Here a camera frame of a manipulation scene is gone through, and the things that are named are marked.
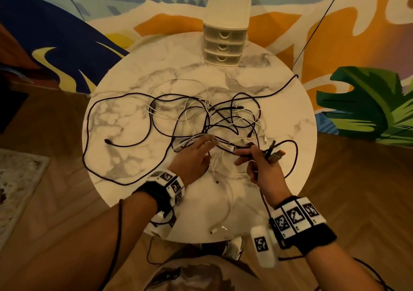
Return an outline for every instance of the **mural wall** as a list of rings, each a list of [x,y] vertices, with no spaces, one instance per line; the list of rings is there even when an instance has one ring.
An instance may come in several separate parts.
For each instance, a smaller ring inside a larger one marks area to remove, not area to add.
[[[202,31],[207,2],[0,0],[0,74],[93,92],[142,44]],[[413,0],[252,4],[249,40],[299,74],[320,131],[413,146]]]

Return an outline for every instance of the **forearm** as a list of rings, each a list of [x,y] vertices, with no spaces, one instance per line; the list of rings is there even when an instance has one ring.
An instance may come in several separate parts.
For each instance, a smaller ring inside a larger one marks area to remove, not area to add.
[[[381,291],[380,285],[336,242],[317,247],[306,260],[323,291]]]
[[[115,205],[73,232],[31,262],[5,290],[97,290],[114,255],[118,211]],[[156,201],[144,192],[123,201],[121,244],[113,274],[126,260],[156,211]]]

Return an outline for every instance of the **right hand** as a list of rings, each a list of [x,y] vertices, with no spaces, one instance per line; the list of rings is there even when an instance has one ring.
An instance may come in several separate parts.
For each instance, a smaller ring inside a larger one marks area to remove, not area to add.
[[[280,164],[278,162],[274,164],[268,163],[263,151],[256,145],[253,145],[250,149],[236,149],[234,153],[240,156],[234,162],[236,166],[249,161],[247,174],[250,176],[251,182],[258,185],[265,200],[273,208],[289,196],[292,196],[285,182]],[[254,160],[242,157],[247,154],[252,155]],[[258,170],[258,180],[255,177],[254,170]]]

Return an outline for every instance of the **round table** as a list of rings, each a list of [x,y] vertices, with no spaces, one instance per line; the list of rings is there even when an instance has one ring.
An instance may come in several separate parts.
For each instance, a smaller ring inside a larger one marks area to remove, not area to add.
[[[203,34],[200,32],[172,35],[140,47],[117,63],[91,96],[83,123],[83,149],[87,113],[100,99],[127,92],[149,94],[152,91],[154,96],[171,92],[206,96],[205,88],[208,88],[209,100],[217,103],[229,100],[238,92],[253,96],[271,94],[294,75],[280,59],[254,43],[245,43],[241,63],[237,67],[205,63],[202,44]],[[162,159],[171,139],[154,129],[146,141],[135,147],[117,148],[104,142],[109,138],[116,144],[127,145],[142,140],[149,124],[145,105],[147,98],[142,99],[143,101],[134,96],[126,96],[106,100],[98,103],[91,111],[90,139],[85,162],[101,176],[128,183],[148,173]],[[280,93],[259,99],[259,103],[266,124],[266,136],[273,137],[277,142],[293,139],[298,144],[297,164],[286,179],[289,189],[296,195],[307,180],[316,153],[316,120],[310,99],[300,81],[294,78]],[[167,105],[161,106],[160,110],[169,116],[180,112],[179,109],[173,111]],[[154,119],[163,132],[172,132],[175,121],[159,117]],[[192,126],[197,127],[195,120]],[[271,141],[272,139],[268,139],[266,146]],[[280,148],[286,152],[280,160],[286,174],[294,162],[295,146],[287,142]],[[164,168],[174,155],[170,150]],[[211,156],[212,164],[215,157],[220,157],[220,150],[213,149]],[[232,166],[234,160],[235,156],[225,154],[227,167]],[[218,165],[214,169],[221,173],[214,176],[211,167],[201,179],[187,188],[184,199],[176,206],[178,220],[168,240],[185,243],[218,242],[245,235],[251,227],[268,222],[258,187],[250,182],[247,175],[231,173]],[[219,177],[219,184],[215,183],[216,177]],[[145,180],[121,186],[92,173],[90,178],[109,206],[129,196]],[[210,230],[215,225],[219,226],[219,231],[211,234]]]

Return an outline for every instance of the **left hand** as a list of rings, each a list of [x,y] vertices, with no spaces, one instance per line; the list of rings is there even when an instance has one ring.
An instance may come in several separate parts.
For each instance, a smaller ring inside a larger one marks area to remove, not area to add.
[[[211,161],[209,151],[218,143],[213,135],[200,137],[191,146],[178,152],[168,170],[177,174],[185,187],[188,186],[206,173]]]

